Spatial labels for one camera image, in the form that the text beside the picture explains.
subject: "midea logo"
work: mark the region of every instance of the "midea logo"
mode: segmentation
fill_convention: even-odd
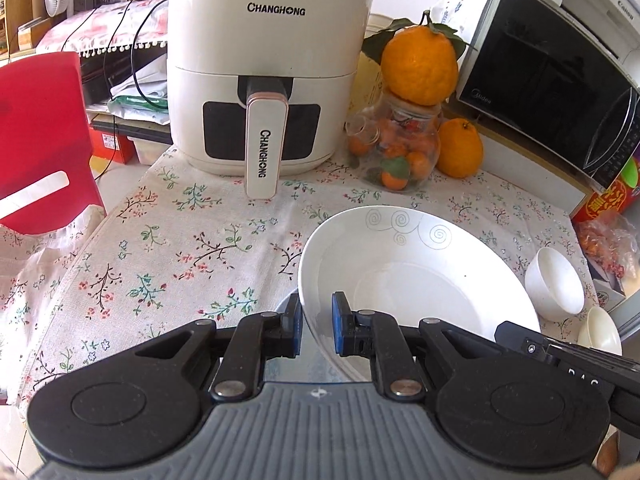
[[[481,94],[481,92],[480,92],[477,88],[474,88],[474,89],[471,91],[471,97],[472,97],[473,99],[478,99],[479,101],[482,101],[483,103],[486,103],[486,104],[488,104],[488,105],[490,105],[490,104],[491,104],[491,99],[489,99],[488,97],[483,96],[483,95]]]
[[[293,14],[295,16],[304,16],[306,9],[304,7],[287,7],[278,5],[261,5],[249,3],[246,6],[249,12],[270,12],[271,14]]]
[[[630,20],[632,20],[634,18],[634,16],[631,13],[631,11],[625,7],[625,4],[622,3],[621,0],[618,0],[618,7],[620,7],[620,9],[622,9],[624,11],[624,13],[629,17]]]

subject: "metal bolt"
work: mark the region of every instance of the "metal bolt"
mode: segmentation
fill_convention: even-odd
[[[391,383],[391,391],[398,397],[413,397],[422,391],[422,385],[413,379],[399,379]]]
[[[242,381],[222,381],[216,384],[213,391],[220,397],[237,397],[244,393],[246,386]]]

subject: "floral tablecloth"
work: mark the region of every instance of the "floral tablecloth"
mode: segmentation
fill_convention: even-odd
[[[246,314],[274,310],[296,288],[302,247],[313,230],[361,205],[416,208],[454,222],[523,282],[536,251],[552,246],[581,276],[585,311],[597,304],[567,214],[491,174],[453,180],[435,172],[423,190],[402,195],[367,187],[337,157],[281,180],[271,200],[250,200],[242,178],[203,173],[171,148],[78,255],[54,297],[56,313],[46,336],[28,356],[10,401],[24,413],[48,381],[193,319],[235,326]],[[579,318],[542,321],[542,328],[575,342]],[[303,352],[312,354],[305,357],[306,376],[285,378],[340,380],[318,361],[313,345],[306,332]],[[276,364],[269,375],[287,373]]]

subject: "glass jar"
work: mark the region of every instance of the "glass jar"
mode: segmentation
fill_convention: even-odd
[[[424,107],[384,89],[373,107],[346,122],[352,166],[368,184],[411,192],[431,175],[440,156],[440,105]]]

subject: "red packaging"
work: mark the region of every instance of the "red packaging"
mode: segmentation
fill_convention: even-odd
[[[587,202],[585,202],[572,217],[572,220],[575,223],[593,220],[594,218],[597,218],[601,212],[606,211],[607,209],[615,209],[617,212],[622,213],[627,207],[635,202],[636,197],[640,195],[640,183],[638,182],[640,174],[640,170],[638,169],[640,166],[640,148],[636,149],[630,161],[633,161],[636,165],[636,174],[630,175],[630,173],[633,173],[632,167],[628,168],[630,171],[623,170],[613,184],[611,184],[609,189],[607,189],[602,195],[593,193]],[[628,182],[630,180],[633,181],[631,185],[635,185],[635,187],[631,187],[629,185]]]

